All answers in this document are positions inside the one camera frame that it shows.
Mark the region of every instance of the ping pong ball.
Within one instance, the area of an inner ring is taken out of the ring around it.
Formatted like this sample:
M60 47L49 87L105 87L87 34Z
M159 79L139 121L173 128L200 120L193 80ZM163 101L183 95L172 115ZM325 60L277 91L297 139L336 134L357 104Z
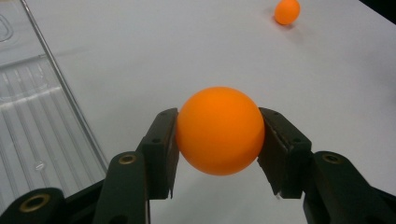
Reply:
M282 25L289 25L300 15L300 4L297 0L281 0L275 9L275 20Z
M211 87L195 93L180 109L177 146L196 169L231 175L249 166L262 150L264 121L241 91Z

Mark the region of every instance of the plastic tray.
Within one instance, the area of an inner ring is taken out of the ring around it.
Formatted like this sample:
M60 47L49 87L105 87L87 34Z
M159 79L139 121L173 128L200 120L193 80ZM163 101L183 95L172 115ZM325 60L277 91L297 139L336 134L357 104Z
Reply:
M67 197L104 178L94 141L23 1L0 1L0 214L22 194Z

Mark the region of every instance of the clear plastic container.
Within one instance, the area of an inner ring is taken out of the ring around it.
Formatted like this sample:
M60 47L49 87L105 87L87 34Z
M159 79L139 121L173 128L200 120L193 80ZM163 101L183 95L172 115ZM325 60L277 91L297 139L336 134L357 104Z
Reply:
M67 197L105 173L32 14L23 1L0 1L0 214L32 189L55 187Z

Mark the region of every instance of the orange ping pong ball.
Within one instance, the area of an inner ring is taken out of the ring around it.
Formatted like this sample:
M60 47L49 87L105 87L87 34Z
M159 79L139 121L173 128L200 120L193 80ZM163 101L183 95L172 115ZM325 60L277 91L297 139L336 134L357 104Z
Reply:
M241 91L211 87L195 93L177 116L177 146L196 169L231 175L249 166L262 150L264 121Z
M281 0L275 9L275 20L282 25L289 25L300 15L300 4L297 0Z

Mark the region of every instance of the white table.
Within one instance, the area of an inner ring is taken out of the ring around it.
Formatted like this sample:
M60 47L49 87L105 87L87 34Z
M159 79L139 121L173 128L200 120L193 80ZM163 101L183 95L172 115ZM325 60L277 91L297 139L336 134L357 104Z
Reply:
M277 1L29 0L101 149L135 150L156 114L230 86L282 113L312 142L396 194L396 26L358 0L301 0L291 27ZM181 157L173 200L152 223L306 223L257 162L201 174Z

